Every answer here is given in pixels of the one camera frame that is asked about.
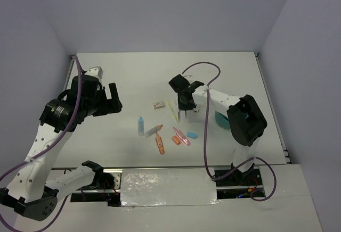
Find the blue eraser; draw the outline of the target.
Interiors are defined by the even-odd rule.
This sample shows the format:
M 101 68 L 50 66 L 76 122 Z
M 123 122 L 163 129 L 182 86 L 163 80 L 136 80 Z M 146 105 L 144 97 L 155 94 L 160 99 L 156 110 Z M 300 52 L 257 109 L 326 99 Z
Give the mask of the blue eraser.
M 198 137 L 198 135 L 196 133 L 193 133 L 193 132 L 190 132 L 190 131 L 187 132 L 186 136 L 188 138 L 191 138 L 191 139 L 196 139 Z

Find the yellow highlighter pen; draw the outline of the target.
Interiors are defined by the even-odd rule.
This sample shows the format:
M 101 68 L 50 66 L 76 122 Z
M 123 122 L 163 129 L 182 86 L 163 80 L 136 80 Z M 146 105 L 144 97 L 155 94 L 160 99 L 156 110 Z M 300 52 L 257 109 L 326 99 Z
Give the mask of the yellow highlighter pen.
M 169 101 L 167 101 L 167 105 L 172 113 L 172 116 L 175 120 L 176 123 L 179 123 L 179 120 L 178 120 L 178 115 L 175 113 L 175 110 L 173 109 L 173 106 L 171 105 L 171 103 Z

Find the orange highlighter cap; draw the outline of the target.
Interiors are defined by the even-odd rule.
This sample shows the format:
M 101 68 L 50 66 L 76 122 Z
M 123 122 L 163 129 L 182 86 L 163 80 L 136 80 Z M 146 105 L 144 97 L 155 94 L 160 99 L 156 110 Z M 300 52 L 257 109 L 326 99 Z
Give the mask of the orange highlighter cap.
M 177 136 L 172 137 L 172 141 L 176 144 L 179 145 L 181 143 L 181 140 Z

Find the teal round pen holder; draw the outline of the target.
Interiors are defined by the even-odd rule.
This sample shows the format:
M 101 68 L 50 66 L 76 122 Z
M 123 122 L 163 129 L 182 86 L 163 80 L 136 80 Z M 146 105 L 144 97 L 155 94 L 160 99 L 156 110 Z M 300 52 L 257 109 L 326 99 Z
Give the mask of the teal round pen holder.
M 228 119 L 225 115 L 223 115 L 223 114 L 221 114 L 221 113 L 219 113 L 219 112 L 217 112 L 217 111 L 215 111 L 214 115 L 215 115 L 215 121 L 216 121 L 216 123 L 217 123 L 221 128 L 227 129 L 227 130 L 230 129 L 230 122 L 229 122 L 229 119 Z

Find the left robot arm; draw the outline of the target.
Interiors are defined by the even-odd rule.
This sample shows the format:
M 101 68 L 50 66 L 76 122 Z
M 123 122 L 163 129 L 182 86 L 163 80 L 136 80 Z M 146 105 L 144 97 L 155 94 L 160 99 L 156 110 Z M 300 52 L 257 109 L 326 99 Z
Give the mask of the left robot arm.
M 70 89 L 46 104 L 23 168 L 1 189 L 2 205 L 25 218 L 43 221 L 58 201 L 82 187 L 114 188 L 114 176 L 93 161 L 85 161 L 57 179 L 47 179 L 60 151 L 87 116 L 121 111 L 116 84 L 110 83 L 109 90 L 111 98 L 107 98 L 98 76 L 75 76 Z

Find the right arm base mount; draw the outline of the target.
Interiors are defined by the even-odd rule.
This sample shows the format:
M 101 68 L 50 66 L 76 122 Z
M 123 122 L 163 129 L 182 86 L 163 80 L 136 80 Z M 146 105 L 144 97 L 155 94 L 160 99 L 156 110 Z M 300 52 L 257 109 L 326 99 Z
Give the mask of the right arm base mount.
M 223 180 L 216 182 L 216 194 L 219 200 L 233 198 L 250 198 L 250 194 L 254 198 L 264 198 L 265 192 L 260 170 L 258 168 L 243 180 L 239 181 L 235 175 L 230 175 Z

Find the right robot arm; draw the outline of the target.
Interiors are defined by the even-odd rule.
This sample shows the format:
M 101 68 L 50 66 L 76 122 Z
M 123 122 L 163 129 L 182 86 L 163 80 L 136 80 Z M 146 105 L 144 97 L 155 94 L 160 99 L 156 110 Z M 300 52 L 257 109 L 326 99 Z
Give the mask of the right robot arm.
M 267 121 L 255 99 L 248 94 L 244 97 L 225 94 L 211 89 L 209 84 L 205 85 L 200 81 L 189 82 L 181 74 L 172 78 L 168 84 L 177 94 L 179 110 L 190 111 L 198 105 L 206 107 L 203 154 L 205 169 L 211 180 L 217 182 L 232 175 L 232 180 L 236 184 L 245 184 L 249 180 L 250 173 L 255 165 L 256 157 L 253 145 L 263 136 L 267 127 Z M 235 151 L 231 170 L 219 177 L 210 173 L 207 160 L 210 109 L 227 117 L 231 135 L 239 146 Z

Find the blue marker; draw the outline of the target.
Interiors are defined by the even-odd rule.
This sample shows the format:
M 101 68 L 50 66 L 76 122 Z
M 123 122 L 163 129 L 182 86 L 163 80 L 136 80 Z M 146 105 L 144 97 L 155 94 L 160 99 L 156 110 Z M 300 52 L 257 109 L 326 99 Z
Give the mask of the blue marker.
M 138 135 L 144 136 L 144 120 L 142 117 L 138 119 Z

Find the pink highlighter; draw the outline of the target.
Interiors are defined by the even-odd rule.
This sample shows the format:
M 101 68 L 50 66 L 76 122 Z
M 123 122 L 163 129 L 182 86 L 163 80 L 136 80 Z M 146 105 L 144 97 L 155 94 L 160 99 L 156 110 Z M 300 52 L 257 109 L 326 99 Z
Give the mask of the pink highlighter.
M 182 133 L 180 130 L 178 130 L 177 128 L 173 128 L 174 129 L 174 131 L 175 131 L 175 134 L 176 134 L 176 136 L 186 145 L 186 146 L 190 146 L 190 141 L 189 141 L 189 139 L 187 138 L 187 136 L 184 134 L 184 133 Z

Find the orange highlighter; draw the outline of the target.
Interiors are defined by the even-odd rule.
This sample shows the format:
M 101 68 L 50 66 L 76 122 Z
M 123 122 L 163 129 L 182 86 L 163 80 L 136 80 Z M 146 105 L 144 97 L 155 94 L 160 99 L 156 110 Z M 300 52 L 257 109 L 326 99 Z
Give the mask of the orange highlighter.
M 163 141 L 162 141 L 162 138 L 160 137 L 160 135 L 158 133 L 156 133 L 156 144 L 157 144 L 159 153 L 161 155 L 164 155 L 165 149 L 164 149 Z

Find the white eraser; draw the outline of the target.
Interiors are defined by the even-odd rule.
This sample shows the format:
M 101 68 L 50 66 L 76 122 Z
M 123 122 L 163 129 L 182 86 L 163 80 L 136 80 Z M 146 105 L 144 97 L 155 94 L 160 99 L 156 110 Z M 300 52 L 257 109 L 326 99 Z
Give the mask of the white eraser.
M 165 102 L 164 101 L 157 101 L 157 102 L 153 102 L 153 108 L 155 110 L 157 109 L 162 109 L 165 107 Z

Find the silver foil sheet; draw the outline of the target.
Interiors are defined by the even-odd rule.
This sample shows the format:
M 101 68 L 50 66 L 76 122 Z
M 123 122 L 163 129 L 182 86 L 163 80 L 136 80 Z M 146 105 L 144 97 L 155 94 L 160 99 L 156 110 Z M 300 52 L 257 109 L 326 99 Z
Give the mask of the silver foil sheet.
M 197 206 L 217 204 L 217 189 L 204 168 L 125 169 L 122 206 Z

